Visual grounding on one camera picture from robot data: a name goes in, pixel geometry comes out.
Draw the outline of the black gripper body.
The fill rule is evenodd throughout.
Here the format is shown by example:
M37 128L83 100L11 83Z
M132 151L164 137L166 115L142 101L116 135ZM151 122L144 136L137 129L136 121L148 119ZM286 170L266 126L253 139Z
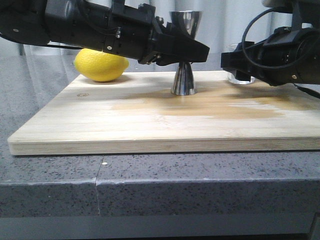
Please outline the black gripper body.
M320 32L278 29L254 47L254 76L271 86L320 84Z
M175 56L170 50L175 36L166 30L155 12L156 7L150 4L134 8L125 5L124 0L113 0L103 16L103 52L135 59L143 65L174 64Z

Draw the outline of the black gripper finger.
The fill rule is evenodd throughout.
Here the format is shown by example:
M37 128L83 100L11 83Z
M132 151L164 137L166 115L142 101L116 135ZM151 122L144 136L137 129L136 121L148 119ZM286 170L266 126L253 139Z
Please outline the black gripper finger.
M161 34L156 42L160 57L156 59L158 66L167 66L179 62L204 63L207 61L210 48L194 40L185 31L173 23L161 25Z
M263 42L245 41L244 43L232 44L233 49L221 53L220 67L231 73L237 81L250 81L251 78L262 79L263 71L253 65L253 62L259 62L258 56L262 50Z

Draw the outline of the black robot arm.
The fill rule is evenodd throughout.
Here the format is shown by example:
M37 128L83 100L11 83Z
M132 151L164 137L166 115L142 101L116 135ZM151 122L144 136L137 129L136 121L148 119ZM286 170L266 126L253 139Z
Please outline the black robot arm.
M55 42L102 51L143 65L205 62L209 47L164 23L155 10L149 4L133 8L122 0L111 7L85 0L3 0L0 35L24 45Z

